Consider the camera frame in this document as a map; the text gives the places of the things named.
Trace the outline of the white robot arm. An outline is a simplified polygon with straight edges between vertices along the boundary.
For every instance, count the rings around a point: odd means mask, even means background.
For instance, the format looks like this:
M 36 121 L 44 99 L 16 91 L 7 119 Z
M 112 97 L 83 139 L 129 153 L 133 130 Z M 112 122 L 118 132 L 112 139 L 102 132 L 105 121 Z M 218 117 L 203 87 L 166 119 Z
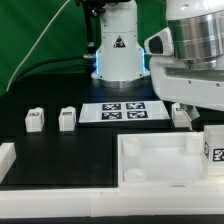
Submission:
M 98 0 L 95 83 L 126 88 L 150 79 L 161 100 L 190 114 L 224 111 L 224 0 L 166 0 L 166 27 L 143 45 L 135 0 Z

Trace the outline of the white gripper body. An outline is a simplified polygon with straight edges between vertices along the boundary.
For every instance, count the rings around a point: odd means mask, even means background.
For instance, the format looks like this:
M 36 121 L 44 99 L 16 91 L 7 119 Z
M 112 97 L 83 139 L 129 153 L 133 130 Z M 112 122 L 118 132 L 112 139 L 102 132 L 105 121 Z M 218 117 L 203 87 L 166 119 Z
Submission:
M 178 102 L 224 111 L 224 56 L 212 70 L 190 70 L 174 57 L 153 56 L 151 80 L 156 95 L 165 101 Z

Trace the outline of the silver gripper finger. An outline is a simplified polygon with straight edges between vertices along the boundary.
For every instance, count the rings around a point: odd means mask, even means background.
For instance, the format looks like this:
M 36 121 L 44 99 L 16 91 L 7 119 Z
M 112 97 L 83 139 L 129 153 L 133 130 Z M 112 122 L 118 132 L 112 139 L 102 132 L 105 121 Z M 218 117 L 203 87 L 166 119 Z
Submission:
M 181 105 L 181 110 L 184 114 L 184 119 L 189 129 L 192 129 L 192 122 L 200 117 L 195 106 L 192 105 Z

